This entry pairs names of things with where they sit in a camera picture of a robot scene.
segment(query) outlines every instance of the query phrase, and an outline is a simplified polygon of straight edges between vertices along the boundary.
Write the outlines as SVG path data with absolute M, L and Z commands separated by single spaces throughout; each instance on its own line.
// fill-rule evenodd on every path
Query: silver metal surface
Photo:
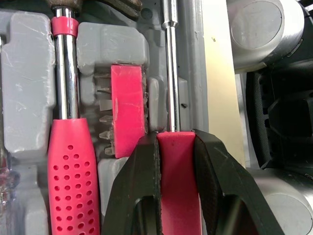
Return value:
M 304 15 L 295 0 L 227 0 L 235 72 L 255 71 L 299 43 Z
M 176 27 L 177 0 L 162 0 L 162 27 L 165 30 L 165 48 L 168 81 L 168 113 L 170 131 L 180 131 L 179 83 L 177 71 Z
M 313 180 L 278 169 L 247 169 L 286 235 L 312 235 Z
M 56 9 L 56 16 L 73 18 L 68 8 Z M 58 85 L 60 119 L 79 118 L 79 83 L 76 55 L 76 37 L 55 37 L 56 76 Z

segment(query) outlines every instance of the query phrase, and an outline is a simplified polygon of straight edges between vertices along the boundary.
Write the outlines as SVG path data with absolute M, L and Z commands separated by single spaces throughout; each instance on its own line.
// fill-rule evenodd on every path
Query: tool kit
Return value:
M 0 1 L 0 235 L 285 234 L 208 133 L 202 1 Z

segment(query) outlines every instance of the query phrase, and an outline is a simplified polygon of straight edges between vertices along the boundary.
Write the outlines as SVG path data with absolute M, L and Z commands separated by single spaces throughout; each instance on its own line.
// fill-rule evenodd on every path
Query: perforated handle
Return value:
M 96 160 L 86 119 L 54 120 L 48 152 L 53 235 L 99 235 Z

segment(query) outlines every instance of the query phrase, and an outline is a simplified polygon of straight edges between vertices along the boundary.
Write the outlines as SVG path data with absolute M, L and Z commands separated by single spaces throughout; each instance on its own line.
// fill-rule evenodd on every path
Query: red bit holder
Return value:
M 141 66 L 111 66 L 115 157 L 129 157 L 145 135 Z

